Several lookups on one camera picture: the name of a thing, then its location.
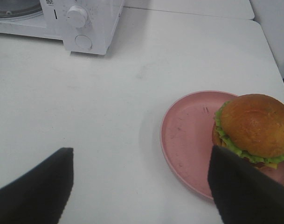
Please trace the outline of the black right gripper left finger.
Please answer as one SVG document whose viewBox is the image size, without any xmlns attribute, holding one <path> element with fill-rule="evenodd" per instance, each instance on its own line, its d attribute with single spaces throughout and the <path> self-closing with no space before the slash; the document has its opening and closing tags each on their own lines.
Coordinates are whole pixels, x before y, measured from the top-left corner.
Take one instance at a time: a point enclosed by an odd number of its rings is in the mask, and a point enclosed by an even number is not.
<svg viewBox="0 0 284 224">
<path fill-rule="evenodd" d="M 0 224 L 57 224 L 74 184 L 73 149 L 61 148 L 0 188 Z"/>
</svg>

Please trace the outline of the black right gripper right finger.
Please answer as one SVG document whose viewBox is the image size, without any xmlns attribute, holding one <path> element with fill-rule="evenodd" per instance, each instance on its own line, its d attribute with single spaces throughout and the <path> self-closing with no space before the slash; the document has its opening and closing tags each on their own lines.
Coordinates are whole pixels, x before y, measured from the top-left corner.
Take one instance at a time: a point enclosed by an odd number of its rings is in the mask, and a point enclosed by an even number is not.
<svg viewBox="0 0 284 224">
<path fill-rule="evenodd" d="M 208 184 L 225 224 L 284 224 L 284 186 L 230 150 L 213 146 Z"/>
</svg>

